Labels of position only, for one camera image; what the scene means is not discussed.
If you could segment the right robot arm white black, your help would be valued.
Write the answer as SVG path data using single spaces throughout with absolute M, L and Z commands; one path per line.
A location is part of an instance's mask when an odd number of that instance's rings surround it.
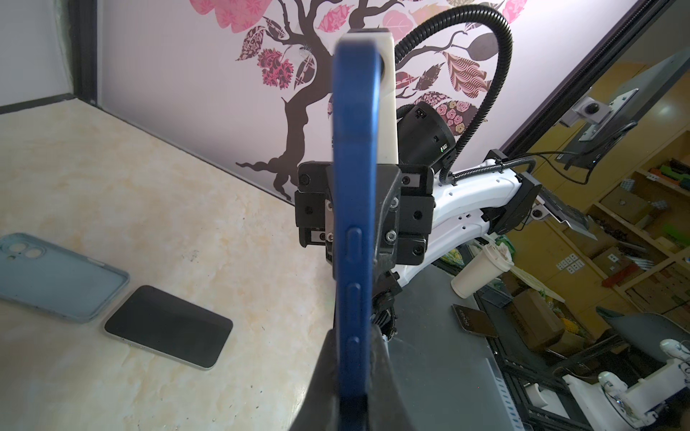
M 498 150 L 455 182 L 437 181 L 455 140 L 426 102 L 385 104 L 379 130 L 384 153 L 397 153 L 398 162 L 377 167 L 374 296 L 397 293 L 458 245 L 508 233 L 529 215 L 542 191 L 528 172 L 515 170 L 534 166 L 533 158 L 510 161 Z

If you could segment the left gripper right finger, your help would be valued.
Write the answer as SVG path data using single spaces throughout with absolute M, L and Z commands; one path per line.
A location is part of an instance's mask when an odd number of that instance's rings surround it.
M 395 382 L 383 334 L 375 324 L 370 330 L 368 430 L 416 430 Z

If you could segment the light blue phone case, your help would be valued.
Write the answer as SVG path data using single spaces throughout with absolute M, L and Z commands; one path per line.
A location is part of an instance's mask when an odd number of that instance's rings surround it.
M 129 283 L 129 274 L 26 233 L 1 238 L 1 298 L 88 323 Z

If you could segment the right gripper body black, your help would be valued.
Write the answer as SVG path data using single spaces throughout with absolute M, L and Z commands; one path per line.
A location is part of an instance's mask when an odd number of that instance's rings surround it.
M 332 165 L 325 162 L 306 162 L 298 166 L 298 191 L 295 193 L 295 216 L 299 242 L 303 247 L 325 247 L 325 189 L 326 168 Z M 397 165 L 402 172 L 401 200 L 397 240 L 397 259 L 395 265 L 422 264 L 428 249 L 432 230 L 435 200 L 432 196 L 433 171 L 418 164 L 379 164 Z M 350 184 L 362 186 L 364 190 L 345 191 L 345 178 L 334 175 L 334 253 L 338 251 L 337 240 L 344 237 L 344 231 L 337 228 L 339 221 L 345 226 L 360 227 L 365 235 L 365 244 L 373 248 L 367 253 L 375 260 L 376 247 L 376 182 L 377 167 L 373 172 L 374 181 L 350 178 Z

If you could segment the black smartphone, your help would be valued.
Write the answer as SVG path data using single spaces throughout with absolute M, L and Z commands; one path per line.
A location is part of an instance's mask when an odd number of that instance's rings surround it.
M 381 58 L 372 40 L 343 39 L 334 56 L 333 186 L 339 428 L 368 427 Z
M 151 286 L 137 288 L 104 323 L 129 344 L 208 370 L 217 364 L 233 322 Z

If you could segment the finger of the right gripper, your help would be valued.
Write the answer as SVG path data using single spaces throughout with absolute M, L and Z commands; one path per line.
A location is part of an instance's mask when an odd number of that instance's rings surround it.
M 325 251 L 326 260 L 332 266 L 332 276 L 335 277 L 334 263 L 334 173 L 332 165 L 326 168 L 325 189 Z
M 395 267 L 402 172 L 397 165 L 377 165 L 376 182 L 376 247 L 374 280 Z

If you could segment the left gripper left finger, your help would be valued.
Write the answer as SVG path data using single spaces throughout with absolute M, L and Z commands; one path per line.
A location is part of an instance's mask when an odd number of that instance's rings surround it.
M 305 400 L 290 431 L 337 430 L 340 418 L 335 331 L 329 330 L 314 368 Z

